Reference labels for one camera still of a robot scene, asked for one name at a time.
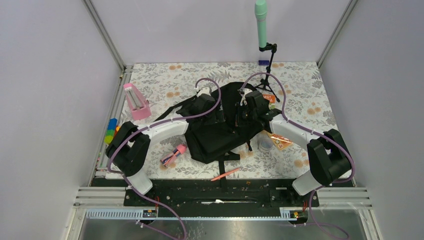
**floral pattern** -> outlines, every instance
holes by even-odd
[[[250,75],[265,71],[265,66],[259,66],[256,62],[135,64],[130,82],[148,99],[152,115],[134,121],[134,124],[151,123],[170,106],[192,97],[196,93],[195,82],[200,78],[214,79],[223,86],[234,81],[244,82]],[[315,62],[276,62],[272,64],[271,73],[285,88],[285,112],[291,119],[317,130],[337,129]],[[260,76],[256,76],[250,83],[258,84],[260,79]],[[269,82],[282,100],[284,96],[279,85],[271,78]],[[200,87],[202,86],[215,89],[210,82],[201,82]],[[281,102],[276,102],[275,107],[281,108]],[[126,121],[133,119],[125,102],[119,122],[122,124]],[[229,171],[241,167],[241,170],[231,174],[229,178],[297,178],[309,170],[308,154],[298,145],[293,144],[282,151],[273,147],[271,151],[263,152],[258,148],[258,135],[251,140],[253,151],[249,151],[246,144],[233,150],[234,153],[240,154],[241,160],[225,162],[225,169]],[[151,146],[143,167],[148,177],[209,179],[218,176],[218,162],[204,164],[195,161],[191,159],[189,151],[179,156],[175,164],[168,168],[161,166],[159,160],[178,144],[185,142],[182,135]]]

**white panel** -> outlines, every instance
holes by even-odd
[[[0,2],[0,239],[57,240],[119,69],[80,0]]]
[[[349,0],[268,0],[276,61],[317,61]],[[93,0],[124,62],[255,62],[255,0]],[[261,59],[269,59],[262,53]]]
[[[422,0],[359,1],[321,69],[386,240],[424,235],[423,9]]]

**black bag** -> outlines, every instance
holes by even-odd
[[[221,90],[221,103],[214,111],[204,117],[188,119],[188,129],[185,132],[185,139],[187,147],[190,150],[191,158],[208,164],[213,161],[227,161],[227,160],[240,160],[238,154],[232,153],[231,150],[236,147],[248,144],[249,150],[250,139],[264,129],[264,126],[258,121],[247,121],[243,125],[238,125],[237,105],[242,100],[239,89],[242,87],[243,82],[231,82],[220,88]],[[255,91],[256,89],[247,84],[245,88]],[[211,96],[218,99],[218,90],[211,93]],[[168,115],[172,109],[180,107],[177,111],[182,116],[191,116],[200,112],[192,112],[193,104],[196,96],[186,99],[172,107],[170,107],[164,114],[157,120],[163,119]],[[204,112],[210,109],[215,103],[207,105]]]

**mint green microphone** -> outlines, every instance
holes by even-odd
[[[267,1],[256,0],[254,4],[254,14],[257,22],[257,37],[259,49],[267,46]]]

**floral tablecloth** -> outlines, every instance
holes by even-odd
[[[265,66],[256,62],[213,62],[213,63],[138,63],[134,65],[130,82],[148,99],[152,115],[135,121],[136,125],[150,123],[170,106],[175,105],[196,92],[195,82],[203,77],[211,78],[223,86],[229,82],[245,81],[250,75],[265,72]],[[321,75],[315,62],[276,62],[272,64],[274,74],[285,87],[287,93],[286,114],[293,120],[319,130],[337,129]],[[260,76],[249,83],[257,85]],[[283,92],[277,83],[269,82],[278,97]],[[212,83],[202,82],[200,87]],[[282,103],[275,103],[281,108]],[[130,109],[125,102],[120,124],[132,121]],[[178,144],[185,143],[183,135],[171,137],[151,146],[144,164],[144,171],[151,179],[209,179],[219,175],[218,162],[204,164],[191,159],[190,152],[179,156],[170,167],[162,167],[159,159],[170,153]],[[241,167],[240,171],[228,178],[297,178],[309,169],[308,154],[298,145],[291,145],[279,151],[258,149],[257,137],[251,140],[253,151],[247,145],[239,146],[233,152],[240,154],[241,160],[225,162],[227,171]]]

